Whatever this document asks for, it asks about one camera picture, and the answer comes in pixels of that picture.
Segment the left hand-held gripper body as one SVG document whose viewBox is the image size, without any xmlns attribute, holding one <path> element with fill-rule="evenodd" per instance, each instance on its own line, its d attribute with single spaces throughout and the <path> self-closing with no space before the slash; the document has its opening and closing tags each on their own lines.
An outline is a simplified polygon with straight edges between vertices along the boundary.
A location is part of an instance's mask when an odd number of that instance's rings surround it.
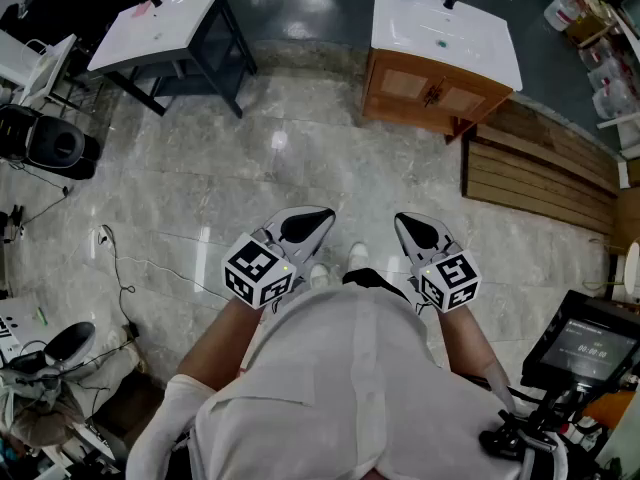
<svg viewBox="0 0 640 480">
<path fill-rule="evenodd" d="M 302 266 L 284 248 L 268 240 L 262 229 L 257 236 L 242 233 L 223 257 L 222 280 L 235 297 L 257 310 L 294 290 L 302 278 Z"/>
</svg>

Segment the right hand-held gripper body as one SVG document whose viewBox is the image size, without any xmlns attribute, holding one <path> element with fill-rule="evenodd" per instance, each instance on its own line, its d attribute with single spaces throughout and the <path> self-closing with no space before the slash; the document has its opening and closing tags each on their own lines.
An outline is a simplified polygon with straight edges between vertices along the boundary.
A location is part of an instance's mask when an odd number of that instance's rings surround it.
<svg viewBox="0 0 640 480">
<path fill-rule="evenodd" d="M 467 249 L 446 253 L 437 261 L 420 260 L 411 267 L 417 291 L 440 313 L 468 304 L 477 297 L 482 276 Z"/>
</svg>

